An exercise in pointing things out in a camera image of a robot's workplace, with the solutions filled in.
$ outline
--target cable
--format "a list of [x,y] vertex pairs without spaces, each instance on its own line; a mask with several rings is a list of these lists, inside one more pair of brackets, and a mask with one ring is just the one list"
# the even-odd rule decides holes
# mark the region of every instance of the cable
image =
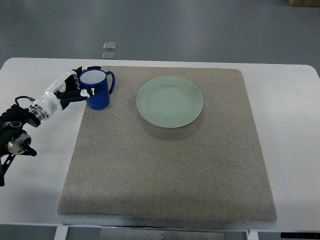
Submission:
[[19,99],[29,99],[29,101],[31,101],[31,102],[34,102],[34,101],[35,101],[35,99],[34,99],[32,96],[18,96],[18,97],[16,97],[16,98],[14,99],[14,101],[15,101],[15,104],[18,105],[19,107],[20,107],[20,105],[19,105],[19,103],[18,103],[18,100],[19,100]]

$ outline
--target small square object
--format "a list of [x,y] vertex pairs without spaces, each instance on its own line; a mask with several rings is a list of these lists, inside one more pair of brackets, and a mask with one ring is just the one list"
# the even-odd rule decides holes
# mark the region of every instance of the small square object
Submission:
[[116,53],[115,52],[104,52],[102,59],[115,59]]
[[103,50],[115,50],[116,45],[116,42],[105,42],[103,45]]

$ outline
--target cardboard box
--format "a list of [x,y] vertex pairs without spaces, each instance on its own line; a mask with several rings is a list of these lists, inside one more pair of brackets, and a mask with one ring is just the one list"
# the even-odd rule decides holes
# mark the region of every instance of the cardboard box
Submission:
[[320,0],[288,0],[292,7],[320,7]]

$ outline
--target gray floor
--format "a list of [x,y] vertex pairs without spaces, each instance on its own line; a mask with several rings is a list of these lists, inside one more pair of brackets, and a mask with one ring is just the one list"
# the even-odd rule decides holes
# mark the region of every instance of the gray floor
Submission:
[[13,57],[101,59],[104,42],[117,43],[117,60],[303,64],[320,74],[320,8],[287,0],[0,1],[0,67]]

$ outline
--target mug handle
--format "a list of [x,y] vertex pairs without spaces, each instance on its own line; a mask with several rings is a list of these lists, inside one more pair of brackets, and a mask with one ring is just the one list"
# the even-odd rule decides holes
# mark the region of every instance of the mug handle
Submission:
[[115,89],[116,77],[115,77],[115,75],[114,75],[114,73],[113,73],[112,71],[107,71],[107,72],[105,73],[106,76],[108,76],[109,74],[111,74],[111,76],[112,76],[112,84],[111,84],[111,87],[110,87],[110,90],[109,90],[109,95],[111,95],[112,92],[113,92],[114,89]]

